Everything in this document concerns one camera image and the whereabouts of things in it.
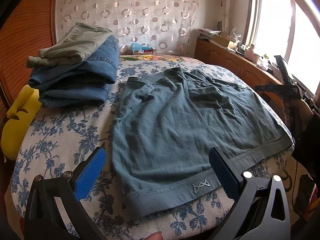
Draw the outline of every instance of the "yellow plush toy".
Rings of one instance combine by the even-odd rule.
[[[9,119],[2,130],[0,146],[4,155],[16,160],[23,138],[39,110],[39,90],[25,85],[7,112]]]

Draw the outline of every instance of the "cardboard box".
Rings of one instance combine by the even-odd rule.
[[[148,49],[148,50],[142,50],[142,53],[139,53],[139,50],[135,50],[133,55],[150,55],[150,54],[156,54],[156,49]]]
[[[215,35],[212,40],[229,49],[235,49],[237,46],[236,42],[229,41],[219,35]]]

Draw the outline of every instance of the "white embroidered logo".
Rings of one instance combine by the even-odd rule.
[[[207,181],[207,179],[205,179],[204,182],[200,182],[199,185],[195,185],[195,184],[191,184],[193,186],[193,191],[195,193],[198,192],[199,188],[203,187],[203,186],[208,186],[211,187],[211,185],[209,184],[209,182]]]

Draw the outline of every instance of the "bed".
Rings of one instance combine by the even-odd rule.
[[[166,55],[121,56],[117,81],[111,87],[108,101],[100,106],[41,108],[25,135],[12,175],[12,199],[24,216],[33,178],[41,174],[55,178],[73,171],[97,147],[107,152],[107,163],[89,196],[81,200],[89,216],[108,239],[143,239],[162,231],[164,239],[181,239],[197,235],[217,226],[228,213],[233,200],[220,187],[210,194],[175,208],[132,221],[120,194],[120,183],[111,165],[110,136],[113,114],[119,95],[129,76],[144,77],[173,67],[186,71],[200,69],[207,75],[247,86],[227,69],[206,65],[187,57]],[[263,101],[265,108],[288,132],[286,126]],[[279,152],[252,168],[257,177],[281,174],[292,153],[292,147]],[[61,203],[58,207],[69,232],[76,234]]]

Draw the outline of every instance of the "silver bolt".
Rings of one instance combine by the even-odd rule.
[[[71,175],[72,175],[72,172],[71,172],[71,171],[65,171],[65,172],[63,173],[63,177],[65,177],[65,178],[70,178]]]
[[[273,179],[274,179],[275,181],[277,181],[277,182],[280,182],[280,181],[281,181],[281,178],[280,178],[280,176],[278,176],[278,175],[274,175],[274,176],[273,176]]]
[[[41,175],[37,175],[37,176],[35,176],[35,181],[40,181],[40,180],[41,180],[41,178],[42,178],[42,176],[41,176]]]
[[[250,179],[250,178],[252,177],[252,174],[251,174],[250,171],[245,171],[245,172],[243,173],[243,176],[245,176],[247,179]]]

